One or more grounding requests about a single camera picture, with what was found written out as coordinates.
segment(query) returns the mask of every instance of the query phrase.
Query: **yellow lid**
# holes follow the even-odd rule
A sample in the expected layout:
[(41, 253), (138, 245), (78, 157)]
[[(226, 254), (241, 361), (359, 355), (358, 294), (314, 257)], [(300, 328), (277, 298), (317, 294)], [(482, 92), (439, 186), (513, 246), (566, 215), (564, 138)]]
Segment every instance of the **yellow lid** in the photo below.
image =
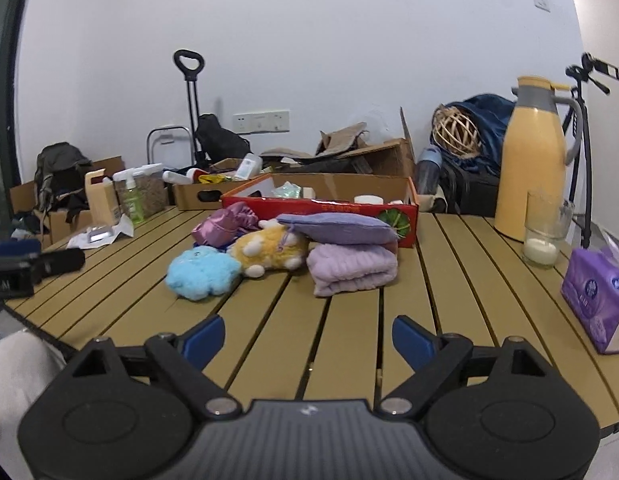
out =
[(563, 85), (561, 83), (551, 82), (549, 79), (540, 77), (538, 75), (523, 75), (518, 78), (518, 86), (536, 86), (538, 88), (544, 88), (546, 90), (562, 90), (569, 92), (571, 90), (570, 85)]

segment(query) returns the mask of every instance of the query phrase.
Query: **yellow pitcher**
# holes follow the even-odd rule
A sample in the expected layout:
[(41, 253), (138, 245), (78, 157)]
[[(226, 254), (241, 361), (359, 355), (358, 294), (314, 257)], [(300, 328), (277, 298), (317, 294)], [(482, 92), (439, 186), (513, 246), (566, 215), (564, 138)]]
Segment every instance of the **yellow pitcher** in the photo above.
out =
[[(550, 196), (562, 196), (565, 167), (580, 150), (583, 137), (583, 113), (570, 97), (556, 96), (567, 85), (552, 83), (537, 76), (518, 78), (512, 88), (518, 102), (503, 141), (501, 179), (496, 202), (496, 230), (518, 241), (525, 240), (527, 193), (541, 190)], [(576, 140), (567, 150), (557, 104), (569, 105), (576, 114)]]

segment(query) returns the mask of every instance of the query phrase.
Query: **gray pitcher handle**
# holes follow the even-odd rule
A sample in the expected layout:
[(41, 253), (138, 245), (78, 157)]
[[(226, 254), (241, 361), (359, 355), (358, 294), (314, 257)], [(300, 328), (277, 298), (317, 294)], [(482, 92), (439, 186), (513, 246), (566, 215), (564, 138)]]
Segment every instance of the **gray pitcher handle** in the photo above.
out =
[(580, 105), (571, 97), (561, 97), (555, 95), (554, 102), (558, 105), (568, 105), (572, 107), (572, 110), (574, 110), (574, 113), (576, 114), (576, 118), (574, 119), (576, 121), (576, 139), (574, 140), (572, 147), (569, 148), (565, 154), (565, 165), (569, 166), (581, 150), (581, 140), (583, 139), (583, 111), (581, 110)]

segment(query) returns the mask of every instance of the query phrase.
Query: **white candle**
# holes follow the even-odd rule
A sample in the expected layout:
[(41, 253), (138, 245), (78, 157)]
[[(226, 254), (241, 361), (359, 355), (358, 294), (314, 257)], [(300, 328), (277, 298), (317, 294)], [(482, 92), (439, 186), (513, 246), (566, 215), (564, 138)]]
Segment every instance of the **white candle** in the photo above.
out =
[(527, 238), (523, 245), (523, 254), (533, 262), (551, 266), (558, 258), (558, 247), (548, 240)]

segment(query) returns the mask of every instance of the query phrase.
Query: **blue plush toy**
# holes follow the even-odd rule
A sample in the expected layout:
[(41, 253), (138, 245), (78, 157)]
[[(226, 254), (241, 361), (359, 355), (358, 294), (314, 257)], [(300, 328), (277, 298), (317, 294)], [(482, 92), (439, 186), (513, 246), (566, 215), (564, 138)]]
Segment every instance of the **blue plush toy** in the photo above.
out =
[(220, 253), (213, 247), (200, 246), (174, 258), (167, 269), (165, 283), (176, 294), (198, 301), (229, 291), (240, 269), (240, 263), (229, 254)]

